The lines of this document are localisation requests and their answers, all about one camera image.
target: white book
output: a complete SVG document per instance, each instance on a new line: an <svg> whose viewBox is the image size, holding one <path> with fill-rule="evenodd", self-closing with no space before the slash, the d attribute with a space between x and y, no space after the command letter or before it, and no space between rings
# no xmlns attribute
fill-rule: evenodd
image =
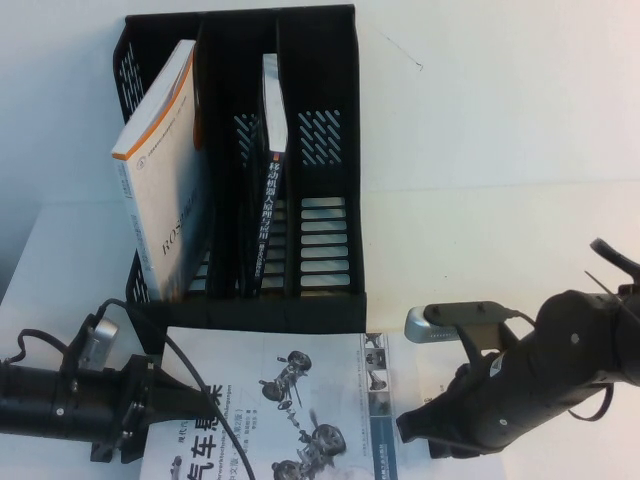
<svg viewBox="0 0 640 480"><path fill-rule="evenodd" d="M178 43L122 130L112 156L149 296L178 299L206 241L210 177L196 122L195 41Z"/></svg>
<svg viewBox="0 0 640 480"><path fill-rule="evenodd" d="M412 344L400 333L285 335L172 327L169 335L210 386L260 480L504 478L498 456L432 460L426 440L403 444L395 426L398 415L439 392L443 377L450 381L467 361L460 342L437 345L438 358L424 365L428 356L419 350L432 344ZM441 368L449 364L456 366ZM441 372L434 375L430 366ZM168 348L163 369L197 388ZM152 425L140 478L248 477L222 426L198 420Z"/></svg>

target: book spine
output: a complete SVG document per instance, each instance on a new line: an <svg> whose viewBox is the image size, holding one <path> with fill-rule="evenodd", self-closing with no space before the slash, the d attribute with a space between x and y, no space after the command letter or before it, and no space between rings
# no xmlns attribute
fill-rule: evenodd
<svg viewBox="0 0 640 480"><path fill-rule="evenodd" d="M256 263L253 271L254 295L258 295L262 285L269 239L271 237L271 227L273 226L273 217L275 216L276 201L278 200L278 190L280 188L284 163L283 153L269 152L269 154L270 159L267 167L264 195L262 197L262 209L260 211Z"/></svg>
<svg viewBox="0 0 640 480"><path fill-rule="evenodd" d="M124 194L124 204L129 214L129 220L133 227L133 231L136 237L136 249L138 250L138 257L140 258L140 265L142 267L142 273L144 275L144 281L147 284L147 290L151 298L157 298L159 296L159 287L151 265L151 259L149 258L149 252L147 250L146 235L141 222L140 210L138 209L138 203L136 202L133 188L131 187L131 178L129 176L129 169L126 162L122 160L115 160L116 170L120 179L120 186L122 187L122 193Z"/></svg>

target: paper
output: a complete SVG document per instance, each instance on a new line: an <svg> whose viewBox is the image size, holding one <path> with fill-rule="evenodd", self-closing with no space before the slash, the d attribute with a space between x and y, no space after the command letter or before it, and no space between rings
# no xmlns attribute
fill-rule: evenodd
<svg viewBox="0 0 640 480"><path fill-rule="evenodd" d="M256 478L423 480L436 478L436 472L438 479L447 478L448 462L431 460L426 441L405 445L399 439L395 418L422 403L416 348L423 346L402 335L179 328L169 334L211 386ZM163 368L195 386L172 352L165 354ZM482 461L493 472L490 478L500 478L499 458ZM460 469L472 472L464 465L454 470ZM247 475L217 422L184 421L149 430L141 479L161 478Z"/></svg>

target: book cover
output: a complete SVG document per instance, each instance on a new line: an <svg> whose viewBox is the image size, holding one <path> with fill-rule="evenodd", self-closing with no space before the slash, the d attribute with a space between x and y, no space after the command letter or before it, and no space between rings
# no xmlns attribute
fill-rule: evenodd
<svg viewBox="0 0 640 480"><path fill-rule="evenodd" d="M258 479L412 480L504 478L500 457L431 460L426 440L403 444L401 413L442 387L431 367L466 361L460 342L420 372L416 350L397 334L290 335L170 328L210 386ZM163 368L195 386L173 352ZM215 420L152 425L141 480L245 480Z"/></svg>
<svg viewBox="0 0 640 480"><path fill-rule="evenodd" d="M196 122L195 42L182 40L112 151L149 296L175 300L204 254L210 177Z"/></svg>
<svg viewBox="0 0 640 480"><path fill-rule="evenodd" d="M257 129L247 163L247 198L243 205L245 235L243 295L260 293L276 203L287 157L287 117L280 86L278 55L262 57Z"/></svg>

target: white table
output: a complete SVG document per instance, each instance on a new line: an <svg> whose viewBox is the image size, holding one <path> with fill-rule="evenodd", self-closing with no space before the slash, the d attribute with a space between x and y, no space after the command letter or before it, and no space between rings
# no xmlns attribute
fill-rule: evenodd
<svg viewBox="0 0 640 480"><path fill-rule="evenodd" d="M602 236L640 259L637 192L640 182L363 195L368 329L400 329L410 307L432 302L491 299L535 314L554 293L595 291L584 269L616 287L627 279L588 244ZM0 355L17 352L26 327L68 342L104 299L123 298L129 230L119 203L45 207L0 306ZM123 312L108 316L121 326L109 366L121 368L142 349ZM36 340L27 352L26 365L59 364ZM640 389L624 387L599 423L563 415L515 442L501 454L507 478L637 478ZM139 471L139 461L90 463L88 444L0 435L2 478L134 480Z"/></svg>

